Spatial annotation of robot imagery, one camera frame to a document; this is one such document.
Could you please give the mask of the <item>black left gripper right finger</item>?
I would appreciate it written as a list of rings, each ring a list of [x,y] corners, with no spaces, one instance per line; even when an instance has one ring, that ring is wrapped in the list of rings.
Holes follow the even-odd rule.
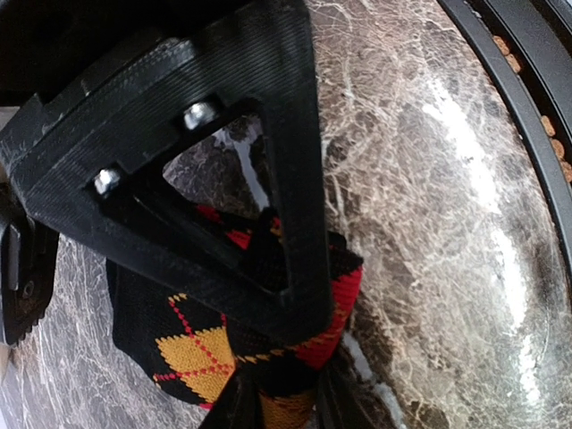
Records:
[[[320,375],[316,419],[325,429],[388,428],[383,414],[372,413],[359,398],[358,385],[336,362],[330,361]]]

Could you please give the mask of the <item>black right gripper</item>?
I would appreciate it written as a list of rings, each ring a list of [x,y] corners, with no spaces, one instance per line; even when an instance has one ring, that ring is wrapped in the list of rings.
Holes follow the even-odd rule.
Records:
[[[1,4],[1,341],[66,236],[289,344],[332,320],[302,1]]]

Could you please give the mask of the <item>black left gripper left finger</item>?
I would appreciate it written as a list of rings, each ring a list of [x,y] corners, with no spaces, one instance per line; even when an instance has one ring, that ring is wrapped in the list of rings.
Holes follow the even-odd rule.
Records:
[[[199,429],[259,429],[263,416],[251,378],[234,373]]]

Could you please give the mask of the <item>black red yellow argyle sock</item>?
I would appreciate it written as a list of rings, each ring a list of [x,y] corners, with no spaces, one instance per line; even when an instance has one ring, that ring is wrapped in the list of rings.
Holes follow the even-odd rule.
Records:
[[[337,349],[355,306],[362,258],[345,238],[328,235],[334,310],[315,337],[287,346],[171,290],[108,262],[114,346],[155,386],[178,400],[215,407],[235,373],[257,388],[266,428],[302,428],[315,405],[319,375]]]

